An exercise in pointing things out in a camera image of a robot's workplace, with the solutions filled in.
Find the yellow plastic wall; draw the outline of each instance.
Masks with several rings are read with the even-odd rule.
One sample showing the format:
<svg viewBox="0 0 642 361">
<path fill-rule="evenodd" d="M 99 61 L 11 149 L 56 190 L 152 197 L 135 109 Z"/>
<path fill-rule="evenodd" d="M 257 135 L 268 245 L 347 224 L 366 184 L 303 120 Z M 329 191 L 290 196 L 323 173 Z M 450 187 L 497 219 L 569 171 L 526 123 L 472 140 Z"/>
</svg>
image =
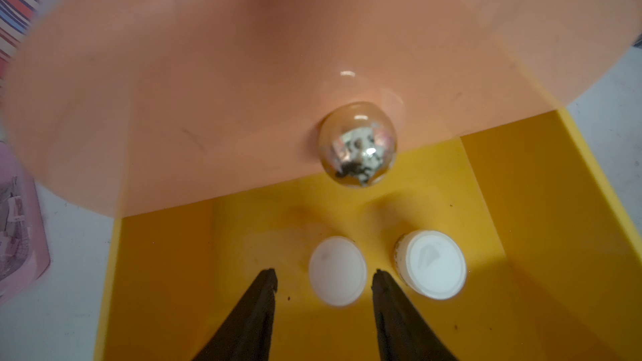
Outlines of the yellow plastic wall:
<svg viewBox="0 0 642 361">
<path fill-rule="evenodd" d="M 550 113 L 406 152 L 371 189 L 314 175 L 125 218 L 95 359 L 190 360 L 268 267 L 279 279 L 271 360 L 378 359 L 370 288 L 326 306 L 309 255 L 345 235 L 370 274 L 393 272 L 397 238 L 436 229 L 461 246 L 466 285 L 446 301 L 406 292 L 462 361 L 638 360 L 639 238 L 569 128 Z"/>
<path fill-rule="evenodd" d="M 549 360 L 642 360 L 642 240 L 566 111 L 461 139 Z"/>
</svg>

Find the white bottle cap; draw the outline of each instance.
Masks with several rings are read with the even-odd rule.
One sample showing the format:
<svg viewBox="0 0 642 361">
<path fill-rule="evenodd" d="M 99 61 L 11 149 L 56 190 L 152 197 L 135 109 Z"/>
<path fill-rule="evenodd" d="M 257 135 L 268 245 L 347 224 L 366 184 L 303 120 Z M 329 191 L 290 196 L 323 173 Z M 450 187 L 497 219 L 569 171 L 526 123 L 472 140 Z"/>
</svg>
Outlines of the white bottle cap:
<svg viewBox="0 0 642 361">
<path fill-rule="evenodd" d="M 414 231 L 396 245 L 395 264 L 401 279 L 416 292 L 434 299 L 459 293 L 466 281 L 461 249 L 444 233 Z"/>
<path fill-rule="evenodd" d="M 357 300 L 368 279 L 363 254 L 346 237 L 330 237 L 319 244 L 310 257 L 308 272 L 317 296 L 336 307 Z"/>
</svg>

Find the white surface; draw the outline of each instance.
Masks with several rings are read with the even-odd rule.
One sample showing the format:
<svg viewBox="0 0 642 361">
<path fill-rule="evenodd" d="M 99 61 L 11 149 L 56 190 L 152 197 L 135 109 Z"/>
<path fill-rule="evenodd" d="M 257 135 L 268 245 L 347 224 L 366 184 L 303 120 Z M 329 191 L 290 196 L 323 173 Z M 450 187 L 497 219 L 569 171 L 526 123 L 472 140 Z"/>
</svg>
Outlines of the white surface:
<svg viewBox="0 0 642 361">
<path fill-rule="evenodd" d="M 330 237 L 321 242 L 310 257 L 308 273 L 317 296 L 336 307 L 357 300 L 368 280 L 363 254 L 345 237 Z"/>
<path fill-rule="evenodd" d="M 1 361 L 93 357 L 114 220 L 38 187 L 51 264 L 0 307 Z"/>
<path fill-rule="evenodd" d="M 414 291 L 449 299 L 466 281 L 466 260 L 454 240 L 439 231 L 420 230 L 401 239 L 395 251 L 397 271 Z"/>
<path fill-rule="evenodd" d="M 568 109 L 642 234 L 642 49 L 631 48 Z"/>
</svg>

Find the pink box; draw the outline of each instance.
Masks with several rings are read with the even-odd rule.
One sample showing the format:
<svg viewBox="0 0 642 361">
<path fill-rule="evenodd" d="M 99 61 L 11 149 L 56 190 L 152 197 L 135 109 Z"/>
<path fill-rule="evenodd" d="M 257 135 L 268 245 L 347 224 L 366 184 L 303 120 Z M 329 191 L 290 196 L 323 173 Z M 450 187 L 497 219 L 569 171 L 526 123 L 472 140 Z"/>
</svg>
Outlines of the pink box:
<svg viewBox="0 0 642 361">
<path fill-rule="evenodd" d="M 2 233 L 8 239 L 5 243 L 8 252 L 0 254 L 0 305 L 40 277 L 49 266 L 49 251 L 33 178 L 23 169 L 9 146 L 0 142 L 0 184 L 10 184 L 14 178 L 17 179 L 15 186 L 19 197 L 10 200 L 7 216 L 12 223 L 18 223 L 14 229 L 20 229 L 21 239 L 18 241 Z"/>
</svg>

